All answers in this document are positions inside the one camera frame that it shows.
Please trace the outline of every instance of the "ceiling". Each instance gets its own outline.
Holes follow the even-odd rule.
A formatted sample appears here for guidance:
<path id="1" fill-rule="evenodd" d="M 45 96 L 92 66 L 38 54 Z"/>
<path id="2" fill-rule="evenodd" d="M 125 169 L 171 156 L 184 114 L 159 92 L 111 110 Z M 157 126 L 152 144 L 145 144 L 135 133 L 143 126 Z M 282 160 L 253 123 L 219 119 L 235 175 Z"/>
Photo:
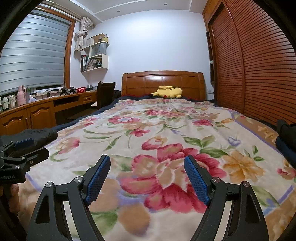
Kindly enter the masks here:
<path id="1" fill-rule="evenodd" d="M 176 9 L 202 13 L 207 0 L 52 0 L 72 11 L 89 12 L 94 23 L 148 10 Z"/>

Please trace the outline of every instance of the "red basket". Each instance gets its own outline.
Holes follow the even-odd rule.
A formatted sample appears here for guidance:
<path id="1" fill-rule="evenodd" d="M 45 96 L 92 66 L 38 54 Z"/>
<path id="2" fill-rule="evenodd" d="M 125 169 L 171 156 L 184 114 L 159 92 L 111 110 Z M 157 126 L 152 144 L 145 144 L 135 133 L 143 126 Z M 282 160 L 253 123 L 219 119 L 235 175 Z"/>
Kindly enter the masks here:
<path id="1" fill-rule="evenodd" d="M 84 93 L 85 92 L 85 89 L 86 87 L 80 87 L 80 88 L 77 88 L 77 93 Z"/>

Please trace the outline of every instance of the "tied curtain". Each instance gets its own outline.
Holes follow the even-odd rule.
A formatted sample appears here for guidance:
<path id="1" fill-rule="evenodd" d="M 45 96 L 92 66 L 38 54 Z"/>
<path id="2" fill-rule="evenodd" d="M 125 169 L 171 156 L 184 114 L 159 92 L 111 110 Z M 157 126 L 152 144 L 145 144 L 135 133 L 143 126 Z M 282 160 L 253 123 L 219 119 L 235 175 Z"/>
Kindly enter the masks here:
<path id="1" fill-rule="evenodd" d="M 93 22 L 88 17 L 83 17 L 81 19 L 80 30 L 75 33 L 77 40 L 74 51 L 81 51 L 83 49 L 83 39 L 87 36 L 88 28 L 90 28 L 92 25 Z"/>

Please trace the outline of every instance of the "louvered wardrobe door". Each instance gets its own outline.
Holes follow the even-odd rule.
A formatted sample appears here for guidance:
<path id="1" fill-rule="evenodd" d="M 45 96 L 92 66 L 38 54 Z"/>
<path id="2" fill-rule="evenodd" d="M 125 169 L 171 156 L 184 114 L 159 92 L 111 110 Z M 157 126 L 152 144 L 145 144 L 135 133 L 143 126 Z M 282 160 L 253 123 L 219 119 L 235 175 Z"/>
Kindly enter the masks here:
<path id="1" fill-rule="evenodd" d="M 244 114 L 296 122 L 296 56 L 279 26 L 253 0 L 225 0 L 239 36 L 245 73 Z"/>
<path id="2" fill-rule="evenodd" d="M 225 7 L 210 25 L 217 58 L 218 104 L 239 112 L 243 111 L 243 67 L 236 30 Z"/>

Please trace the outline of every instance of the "wooden window frame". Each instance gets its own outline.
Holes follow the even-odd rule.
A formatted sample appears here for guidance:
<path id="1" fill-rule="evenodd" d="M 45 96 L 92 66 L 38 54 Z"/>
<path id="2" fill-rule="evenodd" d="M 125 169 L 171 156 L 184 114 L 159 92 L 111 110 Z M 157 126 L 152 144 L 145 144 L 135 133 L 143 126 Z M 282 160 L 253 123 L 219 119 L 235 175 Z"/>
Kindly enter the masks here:
<path id="1" fill-rule="evenodd" d="M 61 17 L 65 20 L 68 20 L 69 22 L 71 22 L 71 25 L 68 30 L 68 35 L 67 35 L 66 48 L 65 48 L 65 60 L 64 60 L 64 84 L 65 84 L 66 88 L 70 88 L 71 48 L 72 48 L 73 33 L 74 33 L 74 27 L 75 27 L 76 20 L 65 15 L 65 14 L 62 14 L 58 11 L 53 10 L 53 9 L 46 8 L 44 6 L 39 5 L 37 10 L 51 13 L 53 15 L 56 15 L 58 17 Z"/>

